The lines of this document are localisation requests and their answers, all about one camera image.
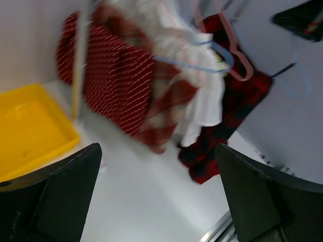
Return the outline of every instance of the yellow bin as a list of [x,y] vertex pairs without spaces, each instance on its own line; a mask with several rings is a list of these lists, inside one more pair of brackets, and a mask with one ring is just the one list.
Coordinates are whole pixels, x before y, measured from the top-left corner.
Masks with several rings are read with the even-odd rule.
[[73,149],[79,137],[41,85],[0,94],[0,183]]

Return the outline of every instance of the fabric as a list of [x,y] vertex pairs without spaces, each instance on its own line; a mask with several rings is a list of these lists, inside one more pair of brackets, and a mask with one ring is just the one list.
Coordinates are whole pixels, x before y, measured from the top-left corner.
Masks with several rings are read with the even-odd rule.
[[[204,24],[206,31],[213,33],[214,41],[229,49],[230,43],[218,15],[206,18]],[[233,69],[240,75],[246,73],[237,57]],[[215,150],[217,144],[227,143],[244,119],[267,96],[273,83],[270,77],[256,69],[249,81],[239,82],[231,75],[224,80],[222,122],[213,127],[203,127],[197,142],[187,148],[182,147],[179,153],[180,161],[189,168],[190,176],[199,184],[219,174]]]
[[[66,21],[57,51],[60,78],[72,83],[77,14]],[[112,6],[100,5],[89,31],[84,97],[94,111],[162,153],[194,87],[171,64],[152,59],[153,43]]]
[[[212,34],[199,33],[186,25],[177,14],[174,0],[115,0],[114,4],[127,13],[154,41],[153,53],[173,61],[189,63],[209,69],[222,70],[223,64],[208,45],[192,43],[212,39]],[[217,125],[222,120],[221,99],[224,81],[221,73],[207,73],[178,66],[182,78],[199,87],[185,110],[185,116],[175,133],[183,136],[181,145],[196,142],[201,128]]]

